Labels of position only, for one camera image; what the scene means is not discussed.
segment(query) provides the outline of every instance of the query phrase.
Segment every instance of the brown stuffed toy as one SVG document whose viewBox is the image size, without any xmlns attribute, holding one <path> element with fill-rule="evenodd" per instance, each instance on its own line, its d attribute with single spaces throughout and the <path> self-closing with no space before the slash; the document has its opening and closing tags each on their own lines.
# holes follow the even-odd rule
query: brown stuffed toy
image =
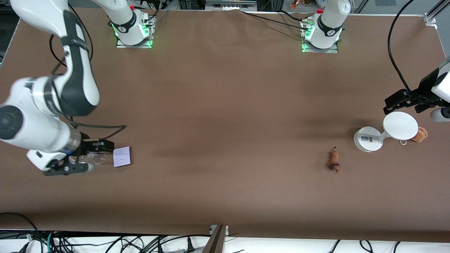
<svg viewBox="0 0 450 253">
<path fill-rule="evenodd" d="M 413 142 L 422 142 L 427 137 L 428 137 L 427 130 L 425 130 L 425 128 L 419 126 L 419 131 L 417 132 L 416 136 L 414 136 L 411 139 L 411 141 L 413 141 Z"/>
<path fill-rule="evenodd" d="M 335 149 L 336 149 L 336 147 L 334 147 L 332 150 L 330 150 L 330 152 L 328 152 L 329 158 L 328 158 L 327 165 L 330 170 L 339 172 L 341 165 L 339 165 L 339 154 L 336 152 Z"/>
</svg>

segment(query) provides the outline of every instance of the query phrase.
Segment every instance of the brown object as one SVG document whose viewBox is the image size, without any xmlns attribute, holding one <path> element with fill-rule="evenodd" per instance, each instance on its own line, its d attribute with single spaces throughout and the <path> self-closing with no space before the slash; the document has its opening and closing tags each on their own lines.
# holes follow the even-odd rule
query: brown object
<svg viewBox="0 0 450 253">
<path fill-rule="evenodd" d="M 291 9 L 297 9 L 298 4 L 300 3 L 300 0 L 294 0 L 291 3 Z"/>
<path fill-rule="evenodd" d="M 422 142 L 425 138 L 428 138 L 428 132 L 425 128 L 419 126 L 419 131 L 416 136 L 414 136 L 411 141 L 413 142 Z"/>
<path fill-rule="evenodd" d="M 314 54 L 302 52 L 298 29 L 239 10 L 169 11 L 151 49 L 117 49 L 102 9 L 77 12 L 94 42 L 101 101 L 76 120 L 127 124 L 111 141 L 132 147 L 133 164 L 45 177 L 25 149 L 0 142 L 1 212 L 52 231 L 187 235 L 227 224 L 239 236 L 450 242 L 449 125 L 405 108 L 439 138 L 372 154 L 353 143 L 402 88 L 386 49 L 394 17 L 350 15 L 339 53 Z M 0 101 L 18 78 L 51 72 L 49 36 L 20 22 Z M 399 17 L 392 52 L 414 87 L 445 60 L 422 17 Z M 334 146 L 345 154 L 339 177 L 320 169 L 321 150 Z M 30 229 L 17 218 L 0 226 Z"/>
<path fill-rule="evenodd" d="M 335 172 L 339 172 L 339 169 L 341 168 L 341 165 L 339 165 L 339 154 L 336 152 L 336 147 L 334 147 L 330 152 L 328 153 L 328 168 L 330 170 L 333 170 Z"/>
</svg>

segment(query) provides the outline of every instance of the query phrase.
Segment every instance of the white round stand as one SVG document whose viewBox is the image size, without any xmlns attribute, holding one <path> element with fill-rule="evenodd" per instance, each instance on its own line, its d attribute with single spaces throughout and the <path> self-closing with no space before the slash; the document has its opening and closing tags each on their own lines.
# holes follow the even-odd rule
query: white round stand
<svg viewBox="0 0 450 253">
<path fill-rule="evenodd" d="M 383 146 L 383 140 L 379 140 L 381 133 L 373 127 L 366 126 L 359 129 L 353 136 L 355 145 L 364 152 L 373 152 Z"/>
<path fill-rule="evenodd" d="M 409 140 L 419 131 L 417 121 L 409 114 L 403 112 L 393 112 L 383 120 L 384 132 L 366 126 L 359 129 L 353 136 L 353 141 L 357 148 L 364 152 L 377 151 L 383 146 L 385 138 L 391 137 L 396 140 Z"/>
</svg>

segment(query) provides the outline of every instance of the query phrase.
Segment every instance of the black cable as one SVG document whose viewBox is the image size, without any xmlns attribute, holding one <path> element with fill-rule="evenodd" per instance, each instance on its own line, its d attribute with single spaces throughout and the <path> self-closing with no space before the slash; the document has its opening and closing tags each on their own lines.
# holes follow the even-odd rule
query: black cable
<svg viewBox="0 0 450 253">
<path fill-rule="evenodd" d="M 148 20 L 153 19 L 154 17 L 156 17 L 156 14 L 158 14 L 159 9 L 156 9 L 155 14 L 153 14 L 153 16 L 149 17 L 148 19 L 144 20 L 144 22 L 147 22 Z"/>
<path fill-rule="evenodd" d="M 194 236 L 206 236 L 206 237 L 210 237 L 210 235 L 183 235 L 183 236 L 178 236 L 178 237 L 169 239 L 169 240 L 167 240 L 167 241 L 163 241 L 163 242 L 161 242 L 161 243 L 158 242 L 158 245 L 154 246 L 154 247 L 153 247 L 151 250 L 149 250 L 148 252 L 151 253 L 151 252 L 153 252 L 158 246 L 161 246 L 161 245 L 163 245 L 163 244 L 165 244 L 165 243 L 168 243 L 168 242 L 170 242 L 170 241 L 173 241 L 173 240 L 176 240 L 176 239 L 181 239 L 181 238 L 186 238 L 186 237 L 194 237 Z"/>
<path fill-rule="evenodd" d="M 286 24 L 286 23 L 283 23 L 283 22 L 280 22 L 280 21 L 276 21 L 276 20 L 273 20 L 273 19 L 270 19 L 270 18 L 261 17 L 261 16 L 258 16 L 258 15 L 252 14 L 252 13 L 247 13 L 247 12 L 243 12 L 243 13 L 245 13 L 247 15 L 250 15 L 250 16 L 257 17 L 257 18 L 261 18 L 261 19 L 265 19 L 265 20 L 268 20 L 268 21 L 272 21 L 272 22 L 275 22 L 275 23 L 278 23 L 278 24 L 282 24 L 282 25 L 285 25 L 285 26 L 298 28 L 298 29 L 305 30 L 305 31 L 308 30 L 308 28 L 306 28 L 306 27 L 298 27 L 298 26 L 294 26 L 294 25 L 291 25 L 291 24 Z"/>
<path fill-rule="evenodd" d="M 62 65 L 62 62 L 59 62 L 59 63 L 53 68 L 51 74 L 52 74 L 52 75 L 56 75 L 55 72 L 58 70 L 58 68 L 59 68 L 61 65 Z M 52 87 L 53 87 L 53 89 L 55 90 L 55 93 L 56 93 L 56 94 L 59 94 L 59 93 L 58 93 L 58 89 L 56 89 L 56 85 L 55 85 L 54 82 L 52 82 Z M 61 98 L 59 97 L 59 95 L 57 95 L 56 97 L 57 97 L 58 103 L 59 103 L 59 105 L 60 105 L 60 107 L 61 107 L 61 105 L 62 105 Z M 66 120 L 67 120 L 74 128 L 77 128 L 78 126 L 81 126 L 81 127 L 83 126 L 83 127 L 88 127 L 88 128 L 104 128 L 104 129 L 114 129 L 114 128 L 118 128 L 117 131 L 113 132 L 112 134 L 110 134 L 110 135 L 108 135 L 108 136 L 106 136 L 106 137 L 104 137 L 104 138 L 99 138 L 99 140 L 106 140 L 106 139 L 109 139 L 109 138 L 111 138 L 111 137 L 113 137 L 114 135 L 118 134 L 119 132 L 121 132 L 122 130 L 124 130 L 124 129 L 127 127 L 127 125 L 109 126 L 109 125 L 95 125 L 95 124 L 80 123 L 80 122 L 73 121 L 73 120 L 72 120 L 73 118 L 70 119 L 64 112 L 63 112 L 63 117 L 64 117 L 64 118 L 65 118 L 65 119 L 66 119 Z"/>
<path fill-rule="evenodd" d="M 103 244 L 71 244 L 71 243 L 68 243 L 68 245 L 72 246 L 72 247 L 76 247 L 76 246 L 93 246 L 93 247 L 97 247 L 97 246 L 107 245 L 107 244 L 110 244 L 110 243 L 113 243 L 113 242 L 114 241 L 103 243 Z"/>
<path fill-rule="evenodd" d="M 154 245 L 154 243 L 156 243 L 159 239 L 164 239 L 164 238 L 166 238 L 166 237 L 167 237 L 167 236 L 165 236 L 165 235 L 160 235 L 160 236 L 156 237 L 155 239 L 153 239 L 148 245 L 146 245 L 146 246 L 142 249 L 141 253 L 147 252 L 148 249 L 151 248 L 151 247 Z"/>
<path fill-rule="evenodd" d="M 121 237 L 117 238 L 115 241 L 113 241 L 112 244 L 106 249 L 105 253 L 108 253 L 109 250 L 110 250 L 117 242 L 119 242 L 120 240 L 122 240 L 122 238 L 123 238 L 123 236 L 121 236 Z"/>
<path fill-rule="evenodd" d="M 277 12 L 284 13 L 284 14 L 286 14 L 288 17 L 290 17 L 290 18 L 293 19 L 293 20 L 300 21 L 300 22 L 302 21 L 301 18 L 296 18 L 296 17 L 292 16 L 291 14 L 289 14 L 287 11 L 284 11 L 284 10 L 278 10 Z"/>
<path fill-rule="evenodd" d="M 34 231 L 39 234 L 39 231 L 36 227 L 36 225 L 34 225 L 34 223 L 25 215 L 18 213 L 18 212 L 0 212 L 0 215 L 15 215 L 15 216 L 19 216 L 21 218 L 23 218 L 24 220 L 26 220 L 34 229 Z"/>
<path fill-rule="evenodd" d="M 389 35 L 387 36 L 387 52 L 389 54 L 389 59 L 391 59 L 391 63 L 394 66 L 394 69 L 397 71 L 398 76 L 400 77 L 401 82 L 403 83 L 403 85 L 405 86 L 406 90 L 408 91 L 408 93 L 414 97 L 417 101 L 419 101 L 420 103 L 426 104 L 426 105 L 430 105 L 428 102 L 420 99 L 416 93 L 414 93 L 410 87 L 408 86 L 408 84 L 406 83 L 406 80 L 403 78 L 403 75 L 400 72 L 400 69 L 397 67 L 397 64 L 394 61 L 394 58 L 392 57 L 392 52 L 391 52 L 391 36 L 392 36 L 392 30 L 394 29 L 395 23 L 397 22 L 397 19 L 399 18 L 400 14 L 405 10 L 406 7 L 408 7 L 408 5 L 410 5 L 414 0 L 409 0 L 401 9 L 400 11 L 397 13 L 397 15 L 394 18 L 394 21 L 392 21 L 391 24 L 391 28 L 389 29 Z"/>
<path fill-rule="evenodd" d="M 334 250 L 336 249 L 336 247 L 338 246 L 338 244 L 339 244 L 340 241 L 341 241 L 341 240 L 337 240 L 337 241 L 334 243 L 334 246 L 333 246 L 333 248 L 330 250 L 329 253 L 333 253 L 333 252 L 334 252 Z"/>
<path fill-rule="evenodd" d="M 40 251 L 41 251 L 41 253 L 44 253 L 44 249 L 42 248 L 42 237 L 39 234 L 39 230 L 37 229 L 36 225 L 34 225 L 34 223 L 27 216 L 25 216 L 21 213 L 18 213 L 18 212 L 0 212 L 0 215 L 15 215 L 15 216 L 19 216 L 19 217 L 25 219 L 33 227 L 34 231 L 36 232 L 37 238 L 41 242 L 41 245 L 40 245 L 41 250 Z"/>
<path fill-rule="evenodd" d="M 396 253 L 396 251 L 397 251 L 397 246 L 400 244 L 401 242 L 396 242 L 395 243 L 395 245 L 394 245 L 394 252 L 393 253 Z"/>
<path fill-rule="evenodd" d="M 20 250 L 18 253 L 25 253 L 27 251 L 28 245 L 30 244 L 30 242 L 27 242 Z"/>
<path fill-rule="evenodd" d="M 372 249 L 372 245 L 370 244 L 370 242 L 367 241 L 367 240 L 364 240 L 364 242 L 367 242 L 367 244 L 369 245 L 370 250 L 367 249 L 366 247 L 364 247 L 363 241 L 362 241 L 362 240 L 360 240 L 360 246 L 361 246 L 361 248 L 363 248 L 365 251 L 367 251 L 367 252 L 369 252 L 369 253 L 374 253 L 374 250 Z"/>
<path fill-rule="evenodd" d="M 56 56 L 55 52 L 53 51 L 53 38 L 54 38 L 54 37 L 55 37 L 54 34 L 50 35 L 50 39 L 49 39 L 50 52 L 52 53 L 53 57 L 60 63 L 60 65 L 63 65 L 63 66 L 65 66 L 65 67 L 67 67 L 66 64 L 64 64 L 64 62 L 61 61 L 61 60 Z"/>
<path fill-rule="evenodd" d="M 136 238 L 134 238 L 134 239 L 131 240 L 130 242 L 127 241 L 126 239 L 122 239 L 122 240 L 126 241 L 127 244 L 123 244 L 123 243 L 122 243 L 122 249 L 120 250 L 120 253 L 122 253 L 128 246 L 133 246 L 133 247 L 135 247 L 136 249 L 138 249 L 139 252 L 141 252 L 141 251 L 142 251 L 142 248 L 133 244 L 133 242 L 134 242 L 136 239 L 140 239 L 140 237 L 141 237 L 141 236 L 137 236 Z"/>
</svg>

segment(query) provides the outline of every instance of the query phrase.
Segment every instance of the transparent container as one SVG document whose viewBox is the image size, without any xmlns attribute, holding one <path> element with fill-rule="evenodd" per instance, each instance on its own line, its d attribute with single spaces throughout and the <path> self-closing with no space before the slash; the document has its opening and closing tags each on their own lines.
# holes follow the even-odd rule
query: transparent container
<svg viewBox="0 0 450 253">
<path fill-rule="evenodd" d="M 75 164 L 77 158 L 75 156 L 69 156 L 69 162 Z M 96 166 L 100 165 L 112 165 L 113 164 L 113 154 L 111 153 L 94 153 L 88 152 L 87 155 L 82 155 L 78 159 L 79 163 L 90 163 Z"/>
</svg>

